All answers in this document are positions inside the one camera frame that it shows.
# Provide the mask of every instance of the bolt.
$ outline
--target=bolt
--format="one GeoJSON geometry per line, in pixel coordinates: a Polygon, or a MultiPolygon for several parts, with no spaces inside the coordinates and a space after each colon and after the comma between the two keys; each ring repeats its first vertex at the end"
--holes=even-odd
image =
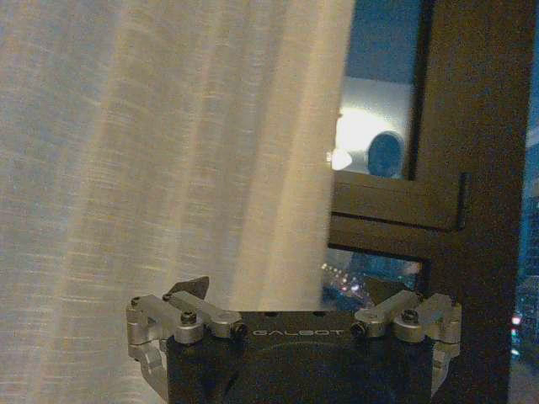
{"type": "Polygon", "coordinates": [[[193,311],[184,311],[180,320],[183,324],[195,324],[196,323],[196,313],[193,311]]]}
{"type": "Polygon", "coordinates": [[[247,326],[242,322],[235,322],[230,329],[230,336],[234,341],[242,341],[247,337],[247,326]]]}
{"type": "Polygon", "coordinates": [[[354,324],[352,324],[352,327],[350,327],[350,332],[352,333],[354,338],[365,338],[367,335],[367,328],[365,326],[365,323],[355,322],[354,324]]]}
{"type": "Polygon", "coordinates": [[[401,314],[401,318],[407,324],[417,324],[419,322],[419,314],[416,310],[407,309],[401,314]]]}

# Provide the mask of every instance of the reflected light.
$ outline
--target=reflected light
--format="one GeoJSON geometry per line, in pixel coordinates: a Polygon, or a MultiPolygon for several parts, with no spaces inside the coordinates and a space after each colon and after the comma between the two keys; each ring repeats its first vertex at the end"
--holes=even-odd
{"type": "Polygon", "coordinates": [[[340,112],[335,137],[337,149],[349,152],[364,151],[376,135],[395,130],[385,119],[364,109],[342,108],[340,112]]]}
{"type": "Polygon", "coordinates": [[[331,154],[331,168],[335,171],[343,170],[352,163],[352,156],[344,149],[334,149],[331,154]]]}

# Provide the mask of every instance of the window frame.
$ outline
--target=window frame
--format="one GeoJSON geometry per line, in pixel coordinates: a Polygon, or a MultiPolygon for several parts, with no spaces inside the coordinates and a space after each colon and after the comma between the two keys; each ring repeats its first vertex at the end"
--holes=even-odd
{"type": "Polygon", "coordinates": [[[415,176],[335,174],[329,244],[417,258],[428,293],[462,303],[462,352],[434,403],[508,398],[535,6],[437,1],[415,176]]]}

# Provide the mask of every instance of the glass pane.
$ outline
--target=glass pane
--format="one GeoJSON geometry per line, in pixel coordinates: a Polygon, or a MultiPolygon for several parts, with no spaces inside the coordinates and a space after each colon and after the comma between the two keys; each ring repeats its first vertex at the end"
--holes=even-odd
{"type": "Polygon", "coordinates": [[[415,290],[421,264],[328,248],[322,269],[323,306],[327,310],[355,311],[373,306],[398,290],[415,290]]]}
{"type": "Polygon", "coordinates": [[[511,339],[510,404],[539,402],[539,30],[535,33],[520,259],[511,339]]]}
{"type": "Polygon", "coordinates": [[[420,0],[356,2],[334,170],[403,176],[420,14],[420,0]]]}

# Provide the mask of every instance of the sheer curtain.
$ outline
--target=sheer curtain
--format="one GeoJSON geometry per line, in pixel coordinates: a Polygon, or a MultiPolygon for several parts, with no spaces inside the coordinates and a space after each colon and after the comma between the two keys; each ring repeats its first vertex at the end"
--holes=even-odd
{"type": "Polygon", "coordinates": [[[314,309],[352,0],[0,3],[0,402],[160,402],[125,305],[314,309]]]}

